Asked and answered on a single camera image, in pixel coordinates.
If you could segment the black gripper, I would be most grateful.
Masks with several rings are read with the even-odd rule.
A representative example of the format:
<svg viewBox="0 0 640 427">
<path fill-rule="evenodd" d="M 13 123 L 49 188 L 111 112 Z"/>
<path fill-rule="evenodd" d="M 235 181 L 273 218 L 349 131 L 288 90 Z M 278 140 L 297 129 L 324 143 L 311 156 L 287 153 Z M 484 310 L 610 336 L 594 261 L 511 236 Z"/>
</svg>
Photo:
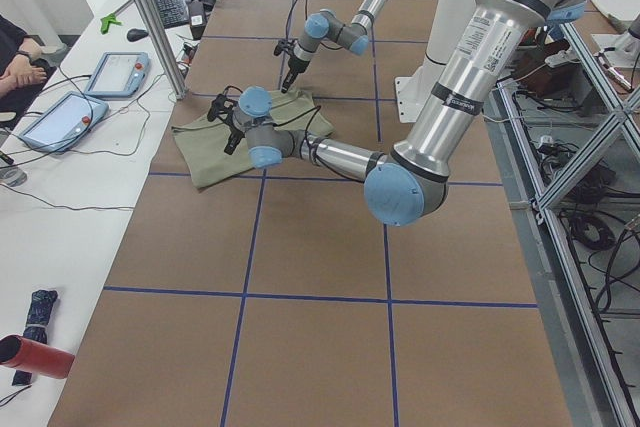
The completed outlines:
<svg viewBox="0 0 640 427">
<path fill-rule="evenodd" d="M 244 132 L 236 126 L 234 121 L 234 108 L 237 106 L 238 102 L 230 99 L 226 93 L 219 93 L 211 102 L 206 114 L 209 122 L 219 120 L 229 128 L 230 134 L 224 147 L 224 153 L 227 155 L 233 155 L 245 137 Z"/>
<path fill-rule="evenodd" d="M 274 56 L 286 53 L 289 56 L 288 71 L 282 81 L 280 91 L 287 93 L 299 74 L 306 71 L 306 51 L 296 40 L 279 39 L 273 50 Z"/>
</svg>

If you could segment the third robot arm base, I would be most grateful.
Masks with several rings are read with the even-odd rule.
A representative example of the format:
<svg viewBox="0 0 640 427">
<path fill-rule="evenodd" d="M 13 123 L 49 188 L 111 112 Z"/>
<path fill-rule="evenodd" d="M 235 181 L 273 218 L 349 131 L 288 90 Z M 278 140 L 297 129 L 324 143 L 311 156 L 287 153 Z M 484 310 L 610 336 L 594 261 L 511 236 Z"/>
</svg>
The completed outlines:
<svg viewBox="0 0 640 427">
<path fill-rule="evenodd" d="M 598 53 L 611 67 L 631 69 L 639 62 L 639 17 L 633 21 L 620 20 L 609 14 L 607 20 L 616 34 L 592 34 Z"/>
</svg>

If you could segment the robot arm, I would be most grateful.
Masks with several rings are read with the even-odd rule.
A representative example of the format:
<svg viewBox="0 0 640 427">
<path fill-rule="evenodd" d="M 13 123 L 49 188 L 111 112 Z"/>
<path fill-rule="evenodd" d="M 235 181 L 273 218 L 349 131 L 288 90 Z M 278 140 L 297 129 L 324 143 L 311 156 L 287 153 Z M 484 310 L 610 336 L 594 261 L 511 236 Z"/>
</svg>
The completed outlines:
<svg viewBox="0 0 640 427">
<path fill-rule="evenodd" d="M 350 23 L 340 21 L 329 9 L 322 9 L 310 15 L 304 30 L 295 40 L 280 39 L 274 55 L 282 52 L 289 55 L 288 72 L 281 92 L 286 93 L 299 74 L 304 73 L 324 40 L 329 40 L 345 50 L 362 55 L 370 42 L 370 34 L 376 17 L 387 0 L 363 0 Z"/>
<path fill-rule="evenodd" d="M 247 88 L 238 99 L 219 94 L 208 111 L 230 131 L 225 151 L 240 142 L 256 168 L 286 157 L 305 159 L 364 186 L 370 212 L 382 223 L 404 226 L 444 202 L 449 159 L 478 116 L 498 76 L 526 31 L 579 18 L 586 0 L 474 0 L 475 9 L 434 82 L 406 139 L 388 153 L 369 151 L 289 131 L 274 121 L 273 100 L 263 88 Z"/>
</svg>

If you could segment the seated person's hands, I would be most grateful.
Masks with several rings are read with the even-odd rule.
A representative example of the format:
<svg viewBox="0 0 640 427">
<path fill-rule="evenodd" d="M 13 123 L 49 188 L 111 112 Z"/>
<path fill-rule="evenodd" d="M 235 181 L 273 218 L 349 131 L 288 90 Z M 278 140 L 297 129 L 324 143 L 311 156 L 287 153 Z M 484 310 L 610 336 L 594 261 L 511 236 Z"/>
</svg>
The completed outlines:
<svg viewBox="0 0 640 427">
<path fill-rule="evenodd" d="M 26 51 L 19 51 L 1 75 L 1 96 L 19 88 L 43 84 L 46 80 L 46 71 L 33 66 Z"/>
</svg>

